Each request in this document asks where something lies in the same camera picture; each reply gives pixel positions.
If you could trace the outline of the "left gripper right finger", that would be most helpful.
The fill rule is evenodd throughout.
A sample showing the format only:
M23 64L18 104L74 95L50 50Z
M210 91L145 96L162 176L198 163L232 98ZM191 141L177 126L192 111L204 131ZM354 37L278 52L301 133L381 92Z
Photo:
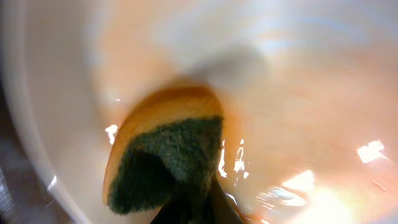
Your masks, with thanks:
M229 202L217 179L212 179L208 198L210 200L212 222L214 224L244 223Z

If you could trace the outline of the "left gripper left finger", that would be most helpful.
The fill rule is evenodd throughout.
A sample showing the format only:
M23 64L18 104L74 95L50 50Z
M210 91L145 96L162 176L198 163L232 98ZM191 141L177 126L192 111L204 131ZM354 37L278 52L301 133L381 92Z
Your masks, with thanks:
M199 201L191 197L169 200L159 210L150 224L194 224L198 223Z

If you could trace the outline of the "orange green sponge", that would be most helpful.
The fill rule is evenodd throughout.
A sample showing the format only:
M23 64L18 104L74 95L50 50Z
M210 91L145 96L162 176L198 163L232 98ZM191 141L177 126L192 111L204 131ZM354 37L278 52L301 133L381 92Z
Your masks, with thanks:
M223 109L207 88L160 90L143 99L115 137L103 201L117 214L183 197L201 210L218 167Z

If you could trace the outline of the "white plate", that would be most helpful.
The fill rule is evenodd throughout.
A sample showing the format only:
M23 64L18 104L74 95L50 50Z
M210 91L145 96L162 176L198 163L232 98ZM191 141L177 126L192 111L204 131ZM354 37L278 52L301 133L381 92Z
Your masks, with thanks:
M205 84L217 174L254 223L397 222L396 1L3 1L4 89L47 190L77 223L132 107Z

